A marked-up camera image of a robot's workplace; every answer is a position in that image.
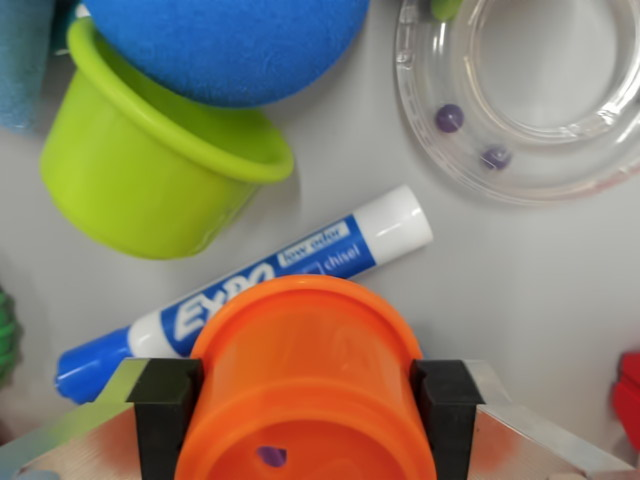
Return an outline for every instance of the purple bead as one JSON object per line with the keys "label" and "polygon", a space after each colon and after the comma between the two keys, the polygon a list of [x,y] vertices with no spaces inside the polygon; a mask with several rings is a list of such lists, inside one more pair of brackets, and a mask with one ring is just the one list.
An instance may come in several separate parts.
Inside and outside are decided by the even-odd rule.
{"label": "purple bead", "polygon": [[459,106],[452,103],[442,107],[436,114],[436,125],[444,133],[457,132],[463,124],[464,112]]}
{"label": "purple bead", "polygon": [[270,467],[281,468],[287,464],[287,451],[284,448],[259,447],[256,453]]}
{"label": "purple bead", "polygon": [[491,170],[504,170],[511,163],[513,155],[506,147],[496,145],[484,152],[480,158]]}

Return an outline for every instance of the red object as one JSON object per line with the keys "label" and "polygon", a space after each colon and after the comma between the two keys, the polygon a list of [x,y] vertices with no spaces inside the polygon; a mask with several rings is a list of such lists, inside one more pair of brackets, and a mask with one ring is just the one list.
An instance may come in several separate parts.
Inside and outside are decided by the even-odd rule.
{"label": "red object", "polygon": [[640,352],[622,356],[620,379],[613,389],[613,408],[631,444],[640,450]]}

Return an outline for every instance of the orange plastic cup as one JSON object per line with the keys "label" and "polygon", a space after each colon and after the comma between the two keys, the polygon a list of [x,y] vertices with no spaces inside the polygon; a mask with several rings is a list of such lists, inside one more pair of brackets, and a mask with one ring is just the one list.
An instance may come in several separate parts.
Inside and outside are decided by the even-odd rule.
{"label": "orange plastic cup", "polygon": [[205,381],[176,479],[433,480],[409,385],[410,327],[363,287],[258,285],[209,322]]}

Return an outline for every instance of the green plastic bowl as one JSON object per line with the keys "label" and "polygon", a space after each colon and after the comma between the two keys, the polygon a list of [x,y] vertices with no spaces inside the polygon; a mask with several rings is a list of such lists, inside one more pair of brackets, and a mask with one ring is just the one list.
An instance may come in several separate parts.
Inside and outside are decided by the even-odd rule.
{"label": "green plastic bowl", "polygon": [[69,33],[78,66],[42,154],[63,214],[145,258],[194,255],[293,155],[255,110],[202,105],[161,87],[107,45],[91,19]]}

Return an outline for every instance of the blue foam ball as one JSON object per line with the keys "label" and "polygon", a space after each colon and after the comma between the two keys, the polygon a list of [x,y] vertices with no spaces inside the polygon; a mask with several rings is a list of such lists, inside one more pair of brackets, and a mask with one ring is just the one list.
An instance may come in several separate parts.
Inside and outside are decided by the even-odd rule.
{"label": "blue foam ball", "polygon": [[362,26],[369,0],[86,0],[98,29],[155,81],[253,107],[303,89]]}

